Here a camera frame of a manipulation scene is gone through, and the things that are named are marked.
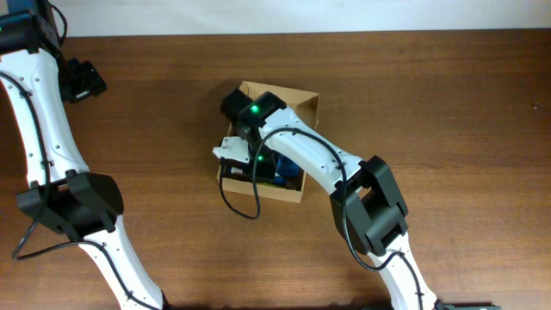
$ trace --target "black cable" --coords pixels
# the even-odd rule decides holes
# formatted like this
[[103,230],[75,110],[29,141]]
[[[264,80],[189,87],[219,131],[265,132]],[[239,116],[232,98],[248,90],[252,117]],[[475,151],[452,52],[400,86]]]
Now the black cable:
[[127,286],[122,281],[121,275],[119,274],[119,271],[117,271],[117,269],[115,267],[115,263],[113,263],[113,260],[111,259],[111,256],[107,253],[107,251],[105,250],[105,248],[103,246],[101,246],[97,243],[90,242],[90,241],[84,241],[84,240],[83,241],[65,242],[65,243],[62,243],[62,244],[59,244],[59,245],[50,246],[50,247],[48,247],[44,250],[36,251],[34,253],[30,253],[30,254],[27,254],[27,255],[22,255],[22,256],[19,257],[19,260],[23,261],[23,260],[26,260],[26,259],[38,257],[38,256],[46,254],[48,252],[63,249],[63,248],[73,246],[73,245],[91,245],[91,246],[97,248],[97,250],[99,250],[105,256],[105,258],[107,259],[107,261],[109,263],[109,266],[111,267],[111,270],[115,274],[115,278],[119,282],[119,285],[121,285],[121,288],[124,291],[124,294],[126,295],[126,297],[129,300],[132,300],[133,302],[135,302],[135,303],[139,304],[140,306],[145,307],[147,309],[159,310],[155,307],[152,307],[152,306],[140,301],[139,299],[137,299],[136,297],[133,296],[133,293],[127,288]]
[[405,253],[401,252],[399,255],[400,258],[406,263],[407,269],[410,270],[413,276],[413,281],[415,282],[415,289],[417,290],[418,303],[419,303],[419,310],[423,310],[423,293],[421,292],[421,284],[419,284],[419,279],[417,278],[417,275],[415,274],[415,270],[413,269],[413,266],[410,264],[410,262],[407,260]]
[[54,251],[54,250],[57,250],[57,249],[63,249],[63,248],[66,248],[66,247],[72,246],[72,245],[91,245],[91,246],[94,246],[95,248],[97,248],[105,256],[105,258],[109,262],[109,266],[111,267],[111,270],[115,274],[115,277],[116,277],[117,281],[121,285],[122,290],[127,295],[129,300],[132,300],[135,303],[141,305],[142,307],[146,307],[150,310],[159,310],[159,309],[156,309],[155,307],[152,307],[152,306],[149,306],[149,305],[145,304],[144,302],[138,300],[136,297],[132,296],[132,292],[130,292],[130,290],[128,290],[128,288],[126,287],[126,285],[122,281],[121,275],[119,275],[119,272],[115,268],[115,264],[113,263],[113,260],[111,259],[111,257],[107,253],[107,251],[105,251],[105,249],[101,245],[98,245],[96,243],[89,242],[89,241],[65,242],[65,243],[62,243],[62,244],[59,244],[59,245],[50,246],[50,247],[48,247],[44,250],[40,250],[40,251],[36,251],[36,252],[30,253],[30,254],[18,256],[19,253],[21,252],[23,246],[27,243],[29,237],[33,233],[34,229],[37,227],[40,217],[44,214],[44,211],[47,208],[48,200],[49,200],[49,197],[50,197],[50,187],[51,187],[50,163],[47,160],[46,147],[44,145],[44,139],[42,137],[42,130],[40,128],[40,122],[38,120],[38,115],[36,114],[36,110],[34,109],[34,105],[33,105],[33,102],[31,100],[30,95],[28,94],[27,91],[25,91],[25,88],[23,88],[23,86],[19,82],[17,82],[14,78],[9,76],[5,72],[0,71],[0,78],[5,78],[9,82],[11,82],[19,90],[21,96],[25,99],[25,102],[27,102],[28,109],[29,109],[29,111],[30,111],[30,113],[33,117],[34,128],[36,129],[36,136],[37,136],[38,144],[39,144],[39,148],[40,148],[40,155],[42,157],[42,162],[41,163],[42,163],[42,166],[44,167],[44,172],[45,172],[44,174],[45,174],[45,178],[46,178],[44,192],[43,192],[42,197],[41,197],[42,205],[40,206],[39,211],[37,212],[37,214],[33,218],[33,222],[31,223],[31,225],[28,227],[27,231],[23,235],[23,238],[21,239],[21,241],[19,241],[19,244],[14,249],[14,251],[11,255],[12,259],[14,259],[16,261],[23,261],[23,260],[27,260],[27,259],[30,259],[30,258],[38,257],[38,256],[40,256],[42,254],[46,254],[50,251]]
[[34,129],[36,130],[36,137],[38,139],[38,145],[40,148],[40,156],[42,158],[42,167],[44,168],[44,175],[45,175],[45,182],[44,182],[44,193],[42,194],[42,205],[40,206],[38,212],[33,218],[33,222],[28,227],[27,231],[23,235],[23,238],[21,241],[19,241],[19,244],[14,249],[13,253],[11,254],[11,258],[14,260],[19,260],[19,257],[17,256],[19,252],[21,252],[23,246],[27,243],[29,237],[33,233],[34,229],[38,225],[39,218],[44,214],[44,211],[46,210],[48,200],[50,198],[50,163],[48,162],[48,156],[46,153],[46,147],[44,145],[44,139],[42,138],[42,130],[40,129],[40,122],[38,121],[38,115],[36,114],[36,110],[34,109],[33,101],[31,100],[31,96],[28,94],[28,92],[23,88],[23,86],[17,82],[14,78],[9,76],[5,72],[0,71],[0,78],[5,78],[10,83],[12,83],[18,90],[20,95],[25,99],[25,102],[27,102],[28,109],[31,113],[31,116],[33,117],[34,122]]
[[[343,175],[343,181],[341,182],[341,190],[342,190],[342,206],[343,206],[343,209],[342,209],[342,220],[343,220],[343,230],[344,230],[344,239],[346,240],[346,245],[348,246],[349,250],[350,250],[350,253],[352,254],[352,256],[354,257],[354,259],[363,267],[365,268],[366,270],[370,270],[370,271],[381,271],[381,270],[384,270],[388,264],[390,264],[390,262],[396,257],[396,256],[400,256],[403,260],[404,260],[404,263],[406,263],[408,269],[410,270],[410,272],[412,273],[412,277],[413,277],[413,281],[415,282],[415,285],[416,285],[416,288],[417,288],[417,296],[418,296],[418,303],[419,303],[419,309],[420,310],[423,310],[423,301],[422,301],[422,292],[421,292],[421,288],[420,288],[420,285],[419,285],[419,281],[418,281],[418,278],[417,278],[417,275],[415,274],[415,270],[413,270],[413,267],[410,265],[410,263],[407,261],[406,259],[406,255],[405,253],[401,252],[401,251],[396,251],[396,252],[393,252],[392,254],[390,254],[390,256],[387,258],[387,260],[385,260],[380,266],[378,267],[374,267],[374,266],[370,266],[368,265],[367,263],[365,263],[360,257],[358,257],[358,254],[356,253],[356,250],[354,250],[354,246],[352,245],[352,242],[350,240],[350,235],[349,235],[349,232],[348,232],[348,216],[346,214],[346,182],[347,182],[347,177],[346,177],[346,170],[344,168],[344,163],[343,161],[341,160],[341,158],[338,156],[337,152],[335,152],[335,150],[333,150],[333,148],[323,139],[321,139],[320,137],[314,135],[314,134],[311,134],[311,133],[307,133],[305,131],[302,131],[300,130],[299,128],[289,128],[289,127],[282,127],[282,128],[277,128],[275,129],[274,131],[268,133],[264,138],[263,140],[260,142],[260,145],[258,146],[258,149],[257,149],[257,153],[262,150],[263,146],[266,144],[266,142],[268,141],[269,138],[271,138],[272,136],[274,136],[275,134],[277,133],[280,133],[282,134],[283,132],[291,132],[293,133],[293,135],[295,134],[301,134],[303,136],[306,136],[312,140],[315,140],[317,142],[319,142],[322,146],[324,146],[330,153],[331,155],[335,158],[335,160],[337,161],[337,167],[339,170],[341,170],[341,173]],[[260,199],[259,199],[259,196],[258,196],[258,188],[257,188],[257,167],[258,167],[258,156],[255,156],[254,160],[253,160],[253,165],[252,165],[252,189],[254,191],[254,196],[255,196],[255,200],[257,202],[257,217],[255,219],[258,218],[258,216],[260,216],[260,209],[261,209],[261,206],[260,206]],[[221,182],[221,174],[222,174],[222,171],[223,171],[223,168],[224,167],[221,167],[221,171],[220,171],[220,192],[222,192],[222,182]],[[244,215],[244,214],[241,214],[239,211],[235,210],[234,212],[240,214],[240,215]]]
[[56,12],[58,12],[59,17],[61,18],[61,21],[63,22],[63,35],[59,36],[58,34],[58,41],[59,46],[61,47],[63,43],[65,42],[65,39],[67,38],[67,31],[69,30],[69,23],[67,22],[67,19],[65,18],[65,15],[61,13],[61,9],[59,9],[57,6],[50,3],[50,6],[52,9],[54,9]]
[[260,217],[260,201],[259,201],[258,195],[255,196],[255,198],[257,198],[257,213],[254,216],[244,214],[241,211],[237,210],[226,199],[226,195],[224,195],[224,186],[222,185],[222,180],[224,179],[224,176],[225,176],[224,171],[226,171],[226,159],[221,158],[220,159],[220,183],[219,183],[219,187],[220,187],[220,195],[222,196],[222,200],[226,203],[227,207],[230,208],[230,210],[232,210],[235,214],[241,215],[244,218],[249,219],[249,220],[258,219]]

